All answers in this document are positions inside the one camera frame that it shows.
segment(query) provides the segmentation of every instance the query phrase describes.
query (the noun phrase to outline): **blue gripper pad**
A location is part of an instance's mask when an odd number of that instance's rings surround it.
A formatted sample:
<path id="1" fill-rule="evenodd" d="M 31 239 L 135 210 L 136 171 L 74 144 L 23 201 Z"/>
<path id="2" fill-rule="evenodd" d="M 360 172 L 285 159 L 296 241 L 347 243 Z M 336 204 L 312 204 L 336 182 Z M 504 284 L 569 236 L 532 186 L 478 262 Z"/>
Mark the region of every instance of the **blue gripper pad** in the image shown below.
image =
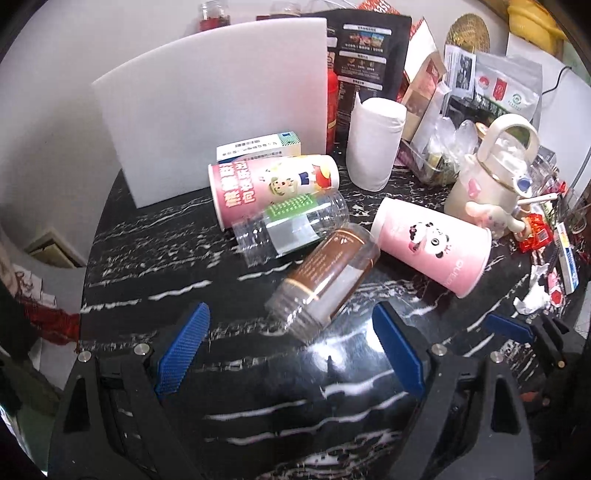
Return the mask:
<path id="1" fill-rule="evenodd" d="M 489 313 L 484 319 L 484 327 L 493 333 L 506 336 L 518 343 L 534 343 L 535 336 L 531 328 L 519 320 L 506 318 L 496 313 Z"/>
<path id="2" fill-rule="evenodd" d="M 392 307 L 384 306 L 382 303 L 374 307 L 374 332 L 404 389 L 411 395 L 422 398 L 425 394 L 423 363 L 401 329 L 392 320 L 389 309 Z"/>
<path id="3" fill-rule="evenodd" d="M 209 307 L 200 303 L 158 363 L 156 394 L 178 391 L 203 339 L 209 331 Z"/>

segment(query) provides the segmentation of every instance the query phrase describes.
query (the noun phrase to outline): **toothpaste box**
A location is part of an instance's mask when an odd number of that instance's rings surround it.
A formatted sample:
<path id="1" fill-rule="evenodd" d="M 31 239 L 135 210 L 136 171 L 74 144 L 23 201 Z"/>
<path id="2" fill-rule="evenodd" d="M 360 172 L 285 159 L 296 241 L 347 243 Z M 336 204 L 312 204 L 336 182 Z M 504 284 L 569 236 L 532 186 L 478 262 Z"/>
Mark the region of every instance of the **toothpaste box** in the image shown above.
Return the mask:
<path id="1" fill-rule="evenodd" d="M 267 157 L 295 157 L 298 155 L 301 155 L 300 139 L 293 132 L 241 140 L 216 149 L 217 163 Z"/>
<path id="2" fill-rule="evenodd" d="M 554 230 L 554 243 L 558 249 L 564 289 L 566 294 L 569 295 L 579 286 L 579 275 L 577 274 L 577 267 L 574 264 L 573 248 L 570 246 L 569 235 L 562 222 L 558 223 L 556 230 Z"/>

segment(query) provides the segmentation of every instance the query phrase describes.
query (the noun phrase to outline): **black marble table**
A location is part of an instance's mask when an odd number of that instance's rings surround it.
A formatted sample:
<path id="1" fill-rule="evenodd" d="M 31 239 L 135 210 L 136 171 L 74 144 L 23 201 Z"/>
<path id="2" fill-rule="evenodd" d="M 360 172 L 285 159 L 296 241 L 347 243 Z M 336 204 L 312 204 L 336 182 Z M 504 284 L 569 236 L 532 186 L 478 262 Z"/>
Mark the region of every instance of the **black marble table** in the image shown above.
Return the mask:
<path id="1" fill-rule="evenodd" d="M 445 188 L 394 170 L 379 193 L 359 190 L 337 155 L 351 219 L 371 227 L 387 196 L 442 210 Z M 530 256 L 493 242 L 485 273 L 465 299 L 382 254 L 342 312 L 306 348 L 267 320 L 264 302 L 313 247 L 248 269 L 222 233 L 209 190 L 136 209 L 123 174 L 106 202 L 90 253 L 82 345 L 100 355 L 149 342 L 187 305 L 212 313 L 207 340 L 180 390 L 163 400 L 187 453 L 208 478 L 375 478 L 387 465 L 415 401 L 403 392 L 371 326 L 389 300 L 430 342 L 464 356 L 502 350 L 518 382 L 537 372 L 528 346 L 481 328 L 488 312 L 516 316 Z M 574 323 L 584 285 L 560 314 Z M 126 398 L 114 399 L 127 455 L 150 467 Z"/>

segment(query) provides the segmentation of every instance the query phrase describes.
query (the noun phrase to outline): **white stick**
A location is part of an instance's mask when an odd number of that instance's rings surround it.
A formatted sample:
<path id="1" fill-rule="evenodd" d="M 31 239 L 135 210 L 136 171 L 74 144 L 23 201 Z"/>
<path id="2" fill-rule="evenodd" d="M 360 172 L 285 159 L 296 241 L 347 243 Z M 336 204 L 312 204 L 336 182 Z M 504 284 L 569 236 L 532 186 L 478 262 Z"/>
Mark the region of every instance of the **white stick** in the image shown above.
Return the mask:
<path id="1" fill-rule="evenodd" d="M 558 193 L 549 193 L 548 195 L 542 195 L 541 197 L 517 200 L 517 205 L 531 205 L 532 203 L 549 202 L 551 200 L 556 200 L 557 198 Z"/>

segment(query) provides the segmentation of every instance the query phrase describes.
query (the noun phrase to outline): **silver screw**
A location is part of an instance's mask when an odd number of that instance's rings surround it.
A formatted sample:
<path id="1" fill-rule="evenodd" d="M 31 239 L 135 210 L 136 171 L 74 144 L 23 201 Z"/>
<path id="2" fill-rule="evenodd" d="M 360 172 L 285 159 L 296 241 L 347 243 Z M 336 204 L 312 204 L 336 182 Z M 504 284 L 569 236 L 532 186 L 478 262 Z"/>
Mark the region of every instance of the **silver screw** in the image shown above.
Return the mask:
<path id="1" fill-rule="evenodd" d="M 500 352 L 492 352 L 491 353 L 491 360 L 496 363 L 496 364 L 501 364 L 503 363 L 503 360 L 505 359 L 505 357 L 503 356 L 502 353 Z"/>
<path id="2" fill-rule="evenodd" d="M 431 347 L 431 351 L 437 356 L 443 356 L 447 353 L 447 347 L 440 343 L 434 343 Z"/>
<path id="3" fill-rule="evenodd" d="M 85 364 L 88 360 L 92 358 L 92 353 L 88 350 L 83 350 L 78 354 L 78 361 Z"/>
<path id="4" fill-rule="evenodd" d="M 146 355 L 150 351 L 150 346 L 147 343 L 138 343 L 134 346 L 134 353 L 136 355 Z"/>

